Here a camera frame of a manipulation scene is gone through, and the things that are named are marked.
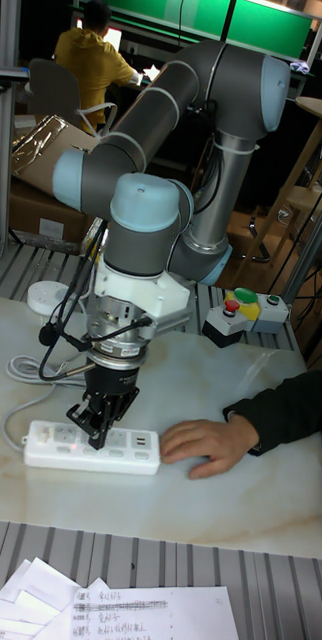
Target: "black sleeve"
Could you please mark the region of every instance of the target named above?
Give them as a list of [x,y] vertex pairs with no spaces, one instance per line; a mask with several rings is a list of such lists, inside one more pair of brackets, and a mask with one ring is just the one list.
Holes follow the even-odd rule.
[[322,369],[284,380],[277,389],[227,407],[247,418],[260,436],[260,453],[322,432]]

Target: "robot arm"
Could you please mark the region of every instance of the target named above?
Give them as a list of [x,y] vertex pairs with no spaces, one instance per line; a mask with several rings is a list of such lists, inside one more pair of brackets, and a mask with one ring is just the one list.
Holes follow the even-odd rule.
[[[59,159],[55,196],[110,221],[88,309],[88,361],[95,366],[86,373],[83,403],[67,414],[95,448],[136,397],[148,342],[190,315],[189,290],[167,270],[213,284],[226,264],[225,231],[240,186],[257,140],[279,124],[288,84],[285,63],[204,42],[169,62],[90,154],[68,151]],[[187,107],[211,102],[216,170],[193,215],[184,185],[143,172]]]

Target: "desk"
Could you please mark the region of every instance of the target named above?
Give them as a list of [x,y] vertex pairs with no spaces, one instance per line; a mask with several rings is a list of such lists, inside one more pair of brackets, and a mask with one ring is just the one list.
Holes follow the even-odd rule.
[[[68,282],[76,262],[74,256],[11,243],[0,260],[0,296],[22,300],[29,284],[42,278]],[[196,317],[190,323],[193,332],[203,322],[208,306],[220,302],[216,289],[200,287],[196,294]],[[247,338],[259,346],[297,347],[287,325],[270,342],[261,334]],[[90,481],[93,475],[88,474]],[[66,530],[66,523],[61,528],[55,524],[0,522],[0,588],[25,558],[32,561],[34,557],[82,586],[98,576],[112,588],[224,585],[240,640],[322,638],[322,560],[159,542],[161,532],[153,541],[110,532],[88,533],[85,527]]]
[[[196,325],[202,322],[196,318]],[[0,422],[10,407],[40,394],[4,373],[14,355],[40,358],[39,326],[24,303],[0,297]],[[295,352],[242,344],[219,350],[206,338],[169,333],[151,343],[140,370],[140,396],[122,424],[162,432],[187,417],[217,420],[231,401],[303,370]],[[57,389],[49,402],[11,421],[13,436],[20,438],[33,418],[64,421],[79,395]],[[187,479],[190,464],[162,467],[154,478],[31,469],[0,436],[0,520],[322,557],[319,436],[260,459],[246,456],[228,474],[199,483]]]

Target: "yellow jacket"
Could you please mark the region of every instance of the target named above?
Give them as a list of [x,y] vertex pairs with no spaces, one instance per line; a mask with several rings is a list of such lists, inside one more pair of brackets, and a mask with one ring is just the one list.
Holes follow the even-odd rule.
[[[88,109],[105,102],[106,88],[114,82],[121,86],[132,77],[133,69],[109,42],[89,29],[77,27],[61,33],[56,49],[55,61],[76,76],[81,95],[81,108]],[[105,122],[103,109],[87,115],[96,128]]]

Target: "green button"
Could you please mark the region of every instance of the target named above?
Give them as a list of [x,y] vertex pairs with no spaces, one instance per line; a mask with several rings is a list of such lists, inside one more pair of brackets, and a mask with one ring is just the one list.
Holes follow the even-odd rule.
[[252,304],[253,302],[257,302],[257,294],[250,289],[244,289],[243,287],[238,287],[235,289],[234,294],[238,300],[244,302],[245,304]]
[[267,302],[270,304],[278,304],[280,302],[280,298],[278,296],[267,296]]

